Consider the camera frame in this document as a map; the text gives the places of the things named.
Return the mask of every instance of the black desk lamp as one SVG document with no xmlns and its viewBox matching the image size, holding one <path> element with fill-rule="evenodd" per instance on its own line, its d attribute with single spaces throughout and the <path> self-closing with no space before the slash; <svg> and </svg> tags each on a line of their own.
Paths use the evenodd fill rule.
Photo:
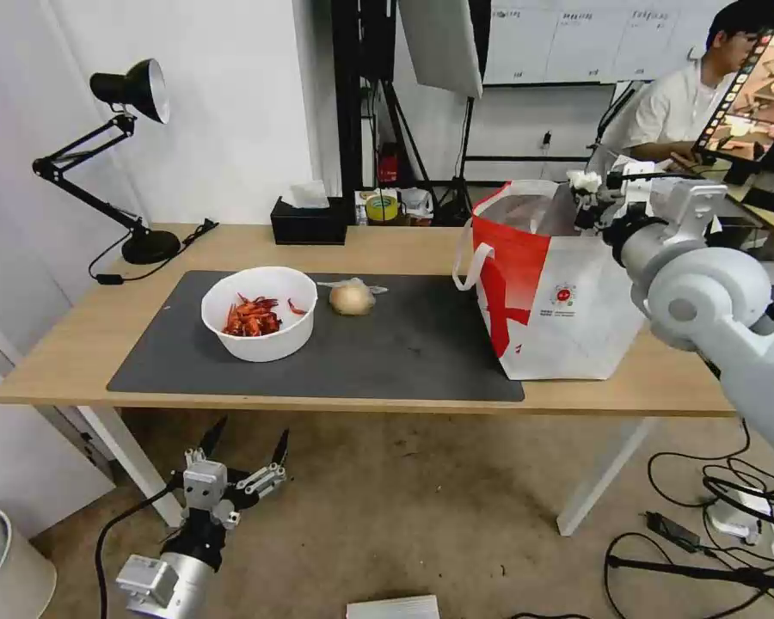
<svg viewBox="0 0 774 619">
<path fill-rule="evenodd" d="M 156 122 L 166 124 L 169 121 L 169 100 L 166 96 L 161 65 L 152 58 L 141 60 L 125 75 L 95 73 L 89 79 L 89 87 L 95 97 L 108 103 L 113 112 L 119 113 L 104 126 L 98 127 L 49 156 L 35 160 L 32 169 L 41 178 L 54 183 L 129 229 L 132 236 L 121 248 L 124 260 L 132 264 L 153 264 L 168 260 L 181 251 L 181 242 L 177 236 L 163 230 L 150 230 L 143 224 L 141 217 L 112 206 L 65 179 L 65 173 L 70 169 L 134 134 L 135 117 L 126 110 L 127 105 L 133 106 Z M 121 134 L 93 149 L 74 151 L 80 144 L 112 127 L 120 129 Z"/>
</svg>

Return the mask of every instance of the bottle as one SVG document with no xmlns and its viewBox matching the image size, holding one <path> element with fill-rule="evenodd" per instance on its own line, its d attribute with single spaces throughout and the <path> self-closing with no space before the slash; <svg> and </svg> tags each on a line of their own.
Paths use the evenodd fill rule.
<svg viewBox="0 0 774 619">
<path fill-rule="evenodd" d="M 367 225 L 367 207 L 365 205 L 355 206 L 355 224 Z"/>
</svg>

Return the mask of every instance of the white bowl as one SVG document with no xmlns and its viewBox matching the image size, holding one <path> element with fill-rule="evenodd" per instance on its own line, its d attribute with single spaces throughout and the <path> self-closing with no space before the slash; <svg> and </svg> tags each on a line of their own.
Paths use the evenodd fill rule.
<svg viewBox="0 0 774 619">
<path fill-rule="evenodd" d="M 281 320 L 281 329 L 258 337 L 238 337 L 223 333 L 230 306 L 241 300 L 267 297 L 278 299 L 275 314 Z M 290 311 L 290 304 L 304 310 L 304 316 Z M 274 361 L 296 352 L 312 335 L 318 289 L 316 283 L 295 269 L 288 267 L 257 267 L 239 271 L 221 279 L 200 302 L 200 317 L 218 336 L 233 355 L 244 361 Z"/>
</svg>

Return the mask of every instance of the black mat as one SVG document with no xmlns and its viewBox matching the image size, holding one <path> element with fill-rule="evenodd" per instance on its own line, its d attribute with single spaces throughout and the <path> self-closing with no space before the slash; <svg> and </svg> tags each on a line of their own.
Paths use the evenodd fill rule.
<svg viewBox="0 0 774 619">
<path fill-rule="evenodd" d="M 191 271 L 107 388 L 139 393 L 278 395 L 390 400 L 521 401 L 504 375 L 476 300 L 450 277 L 368 275 L 390 289 L 368 316 L 338 316 L 318 287 L 312 337 L 285 359 L 249 363 L 200 319 L 200 300 L 228 275 Z M 316 281 L 347 275 L 311 274 Z"/>
</svg>

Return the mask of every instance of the wooden table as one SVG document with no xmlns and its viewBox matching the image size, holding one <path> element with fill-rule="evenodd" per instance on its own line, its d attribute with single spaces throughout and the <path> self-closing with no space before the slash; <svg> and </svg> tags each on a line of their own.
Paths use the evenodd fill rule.
<svg viewBox="0 0 774 619">
<path fill-rule="evenodd" d="M 158 227 L 180 237 L 193 228 L 179 224 Z M 163 488 L 163 481 L 115 407 L 625 417 L 617 442 L 557 519 L 563 535 L 570 535 L 579 525 L 656 418 L 734 414 L 718 382 L 696 355 L 669 349 L 649 333 L 640 334 L 610 380 L 530 382 L 525 384 L 521 402 L 140 394 L 106 389 L 186 271 L 287 265 L 319 273 L 449 274 L 459 233 L 454 229 L 351 228 L 346 246 L 301 247 L 275 245 L 267 226 L 221 225 L 148 279 L 97 286 L 87 294 L 0 385 L 0 403 L 78 407 L 147 496 Z M 145 267 L 120 262 L 116 271 L 134 275 L 143 273 Z M 181 508 L 173 497 L 158 501 L 156 509 L 170 525 L 180 523 Z"/>
</svg>

